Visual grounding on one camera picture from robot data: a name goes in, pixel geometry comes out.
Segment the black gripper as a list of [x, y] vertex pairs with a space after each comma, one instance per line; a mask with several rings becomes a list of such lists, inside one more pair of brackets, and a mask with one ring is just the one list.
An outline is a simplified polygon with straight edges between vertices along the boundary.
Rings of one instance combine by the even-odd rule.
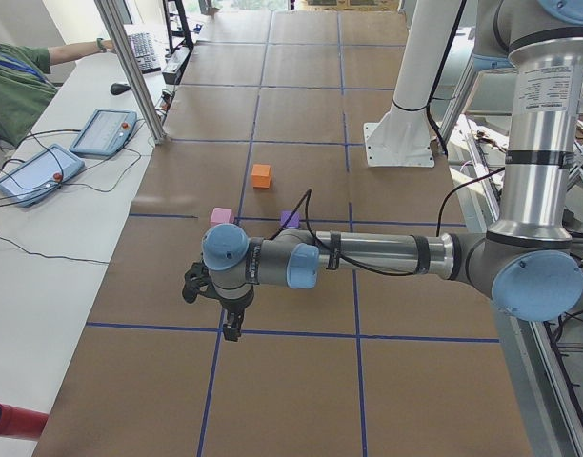
[[226, 321], [223, 323], [223, 336], [226, 341], [238, 341], [241, 338], [245, 309], [251, 305], [253, 299], [253, 288], [249, 288], [236, 298], [219, 298], [222, 308], [226, 311]]

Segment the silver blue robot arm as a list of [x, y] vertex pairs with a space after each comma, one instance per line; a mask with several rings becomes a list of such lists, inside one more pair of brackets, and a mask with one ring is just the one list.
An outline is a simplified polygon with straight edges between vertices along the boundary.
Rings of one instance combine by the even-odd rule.
[[220, 224], [204, 235], [183, 298], [219, 301], [229, 341], [241, 335], [256, 285], [313, 288], [321, 268], [435, 274], [474, 287], [525, 321], [548, 321], [573, 308], [583, 272], [562, 220], [582, 98], [583, 1], [480, 2], [472, 63], [518, 72], [499, 214], [484, 234], [386, 236], [285, 226], [265, 239]]

